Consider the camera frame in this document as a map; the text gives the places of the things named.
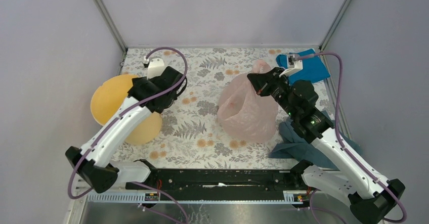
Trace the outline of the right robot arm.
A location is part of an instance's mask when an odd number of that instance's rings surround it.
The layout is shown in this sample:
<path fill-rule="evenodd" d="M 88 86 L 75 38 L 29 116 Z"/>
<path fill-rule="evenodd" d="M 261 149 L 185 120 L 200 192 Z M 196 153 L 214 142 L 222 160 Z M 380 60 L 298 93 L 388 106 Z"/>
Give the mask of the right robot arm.
<path fill-rule="evenodd" d="M 323 153 L 345 178 L 325 173 L 316 164 L 301 161 L 290 176 L 298 190 L 320 190 L 350 208 L 361 223 L 379 223 L 398 205 L 405 191 L 399 179 L 389 180 L 368 164 L 338 133 L 329 117 L 315 103 L 318 95 L 310 81 L 289 85 L 283 68 L 247 75 L 257 95 L 271 96 L 288 113 L 294 132 Z"/>

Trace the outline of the pink plastic trash bag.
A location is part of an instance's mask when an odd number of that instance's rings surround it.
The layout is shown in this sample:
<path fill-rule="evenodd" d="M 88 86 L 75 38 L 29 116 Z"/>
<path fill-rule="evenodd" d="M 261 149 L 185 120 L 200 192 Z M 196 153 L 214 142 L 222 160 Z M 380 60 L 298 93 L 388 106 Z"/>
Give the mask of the pink plastic trash bag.
<path fill-rule="evenodd" d="M 265 143 L 276 132 L 278 105 L 271 97 L 257 95 L 247 75 L 235 76 L 221 92 L 218 123 L 232 138 Z"/>

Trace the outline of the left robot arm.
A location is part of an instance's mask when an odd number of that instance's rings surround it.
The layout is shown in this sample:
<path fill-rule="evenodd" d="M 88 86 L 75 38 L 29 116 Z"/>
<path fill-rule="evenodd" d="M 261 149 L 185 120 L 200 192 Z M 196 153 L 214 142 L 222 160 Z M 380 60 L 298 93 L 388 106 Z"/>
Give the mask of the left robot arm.
<path fill-rule="evenodd" d="M 137 77 L 119 109 L 102 129 L 81 147 L 65 156 L 92 190 L 106 192 L 115 184 L 138 182 L 144 189 L 156 185 L 157 176 L 141 161 L 113 162 L 112 156 L 131 132 L 153 113 L 169 108 L 186 88 L 186 75 L 170 66 L 154 78 Z"/>

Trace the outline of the yellow trash bin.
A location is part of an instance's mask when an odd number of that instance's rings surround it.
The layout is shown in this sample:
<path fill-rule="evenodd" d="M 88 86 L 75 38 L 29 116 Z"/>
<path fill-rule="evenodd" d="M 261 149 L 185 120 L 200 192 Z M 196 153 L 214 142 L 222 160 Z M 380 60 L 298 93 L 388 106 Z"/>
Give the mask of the yellow trash bin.
<path fill-rule="evenodd" d="M 132 79 L 137 77 L 132 74 L 115 76 L 97 88 L 92 96 L 90 109 L 98 124 L 104 126 L 119 109 L 133 85 Z M 159 113 L 152 113 L 130 133 L 125 142 L 135 146 L 150 142 L 160 134 L 162 122 Z"/>

